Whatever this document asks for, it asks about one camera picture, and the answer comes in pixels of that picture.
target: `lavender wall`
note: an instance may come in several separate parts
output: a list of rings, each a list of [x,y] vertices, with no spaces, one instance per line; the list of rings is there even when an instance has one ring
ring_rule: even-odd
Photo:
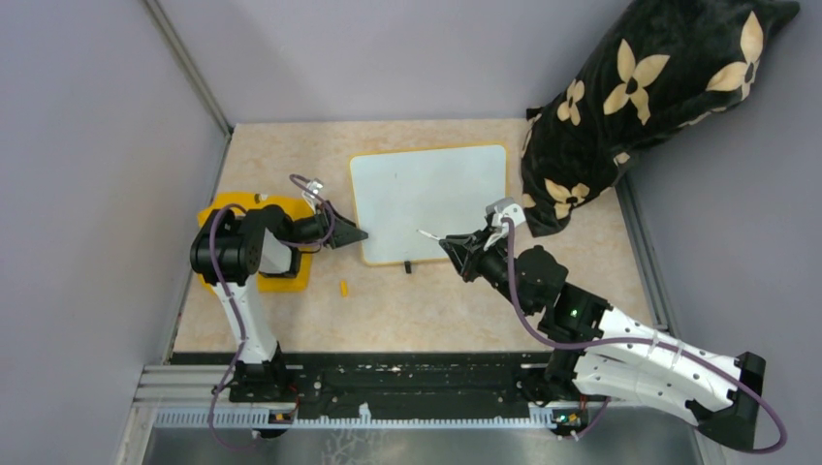
[[[628,0],[163,0],[233,123],[522,117]]]
[[[786,449],[743,464],[819,463],[822,3],[766,48],[750,98],[657,148],[632,173],[681,336],[768,361]],[[775,428],[763,414],[763,446]]]
[[[3,463],[110,463],[223,138],[140,2],[0,6]]]

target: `black pillow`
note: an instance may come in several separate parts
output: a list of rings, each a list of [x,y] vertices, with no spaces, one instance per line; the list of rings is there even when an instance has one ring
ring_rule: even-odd
[[[522,203],[534,236],[615,185],[639,155],[745,100],[799,12],[775,0],[635,0],[566,90],[528,111]]]

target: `cable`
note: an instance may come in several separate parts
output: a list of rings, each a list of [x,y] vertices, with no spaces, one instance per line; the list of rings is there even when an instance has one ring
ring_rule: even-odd
[[[329,218],[331,219],[329,220],[329,230],[326,232],[326,235],[324,235],[319,240],[316,240],[314,242],[308,242],[305,244],[280,240],[280,243],[288,247],[322,247],[331,238],[333,234],[334,213],[336,213],[336,210],[334,210],[332,203],[330,201],[326,201],[325,199],[320,197],[319,194],[314,194],[313,192],[309,191],[307,187],[305,187],[308,184],[308,182],[310,182],[307,177],[300,174],[292,173],[289,174],[288,178],[291,180],[291,182],[294,183],[294,185],[299,187],[303,192],[308,193],[311,197],[320,201],[320,205],[323,207],[323,209],[326,210],[326,214],[329,215]]]
[[[288,417],[289,417],[288,422],[289,422],[289,423],[293,423],[293,422],[294,422],[294,415],[295,415],[295,414],[297,413],[297,411],[300,409],[300,392],[297,390],[297,387],[296,387],[296,386],[294,386],[294,385],[288,386],[288,389],[290,389],[291,391],[293,391],[293,392],[294,392],[294,394],[296,394],[296,395],[297,395],[297,397],[295,397],[295,400],[294,400],[294,408],[293,408],[293,409],[291,409],[291,412],[289,412],[289,413],[287,414],[287,415],[288,415]]]
[[[562,436],[562,437],[565,438],[565,439],[574,438],[577,441],[584,438],[585,435],[588,434],[588,432],[590,432],[590,430],[593,429],[594,426],[596,426],[596,423],[598,423],[602,419],[602,417],[604,417],[605,409],[608,407],[609,403],[611,403],[611,397],[606,397],[605,400],[602,402],[602,407],[599,408],[599,412],[597,412],[596,415],[593,416],[593,418],[591,419],[591,422],[588,424],[588,426],[585,427],[585,429],[583,429],[582,431],[577,433],[576,437],[574,437],[574,436]]]
[[[564,343],[564,342],[556,342],[553,341],[534,329],[528,320],[525,319],[525,314],[522,311],[522,307],[520,306],[520,297],[517,295],[517,274],[514,267],[514,228],[516,225],[514,224],[514,220],[511,218],[502,218],[502,221],[508,225],[508,288],[511,294],[511,302],[514,304],[514,309],[517,311],[517,318],[520,319],[520,323],[528,331],[534,339],[538,340],[539,342],[549,346],[553,349],[560,350],[560,351],[583,351],[585,349],[590,349],[592,347],[599,347],[605,346],[608,344],[644,344],[650,346],[654,344],[652,339],[645,339],[641,337],[613,337],[609,339],[600,339],[598,341],[589,341],[589,342],[578,342],[578,343]],[[656,341],[656,346],[661,347],[667,351],[677,352],[680,350],[677,346],[673,344],[668,344],[662,341]],[[785,447],[785,444],[788,442],[788,431],[785,427],[785,423],[782,421],[782,418],[776,413],[771,404],[769,404],[765,399],[762,398],[761,395],[754,392],[753,389],[746,386],[743,382],[737,380],[736,378],[732,377],[731,375],[725,373],[720,368],[716,367],[712,363],[707,360],[700,358],[699,356],[695,356],[688,351],[682,351],[682,356],[688,358],[689,360],[697,363],[698,365],[702,366],[703,368],[708,369],[712,373],[716,374],[723,380],[731,383],[739,390],[744,392],[745,394],[749,395],[753,400],[756,401],[757,404],[762,407],[769,417],[774,421],[776,425],[776,429],[779,430],[779,440],[776,441],[774,444],[761,449],[754,449],[754,450],[741,450],[746,453],[754,453],[754,454],[764,454],[764,453],[772,453],[776,452],[777,450],[782,449]],[[591,426],[593,426],[594,421],[586,428],[588,430]]]
[[[232,307],[232,312],[234,312],[234,318],[237,320],[237,327],[239,327],[239,344],[237,344],[237,351],[232,358],[232,361],[229,363],[226,372],[223,373],[223,377],[220,378],[220,383],[214,388],[214,395],[211,397],[211,405],[208,407],[208,429],[211,431],[211,436],[220,443],[221,446],[228,450],[234,451],[242,451],[242,450],[249,450],[257,445],[256,440],[252,440],[245,446],[242,447],[235,447],[232,446],[222,439],[217,434],[217,429],[214,427],[214,409],[217,406],[217,398],[220,395],[220,392],[226,388],[226,382],[229,379],[232,371],[234,371],[235,366],[237,366],[237,361],[239,360],[239,355],[242,354],[242,350],[245,348],[245,341],[246,341],[246,334],[245,334],[245,323],[242,322],[242,316],[239,314],[239,308],[237,307],[237,303],[234,301],[234,295],[232,294],[231,290],[229,289],[229,285],[226,282],[225,276],[223,276],[222,270],[220,270],[220,263],[217,260],[217,248],[215,245],[216,237],[217,237],[217,229],[220,225],[220,222],[223,220],[223,217],[226,216],[226,213],[229,212],[232,208],[236,208],[240,210],[242,213],[246,213],[246,209],[243,208],[241,205],[236,203],[229,203],[228,205],[220,208],[220,211],[214,216],[214,220],[211,222],[211,229],[208,232],[208,253],[211,256],[211,266],[214,268],[214,274],[217,275],[217,281],[220,282],[220,286],[223,288],[223,294],[226,295],[226,298],[229,299],[229,304]]]

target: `white board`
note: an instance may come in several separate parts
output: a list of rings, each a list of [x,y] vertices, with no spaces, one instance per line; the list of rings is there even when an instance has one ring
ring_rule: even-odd
[[[447,259],[436,241],[485,227],[486,206],[506,195],[502,145],[360,155],[351,159],[358,227],[367,264]]]

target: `marble-patterned surface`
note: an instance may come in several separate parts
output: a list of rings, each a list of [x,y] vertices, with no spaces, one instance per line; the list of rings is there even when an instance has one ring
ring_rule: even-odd
[[[520,197],[523,119],[339,122],[239,125],[220,191],[298,197],[288,174],[319,177],[324,195],[354,218],[349,157],[359,152],[502,142],[509,151],[509,193]],[[534,239],[517,229],[517,252],[543,244],[570,269],[569,282],[607,298],[650,322],[639,272],[614,191],[574,212],[561,234]],[[288,352],[404,352],[542,350],[522,329],[514,310],[486,282],[464,284],[448,262],[372,267],[360,245],[315,256],[308,289],[264,294],[268,322]],[[339,282],[349,295],[340,295]],[[537,317],[531,318],[535,324]],[[187,297],[176,351],[236,348],[216,297],[197,280]]]

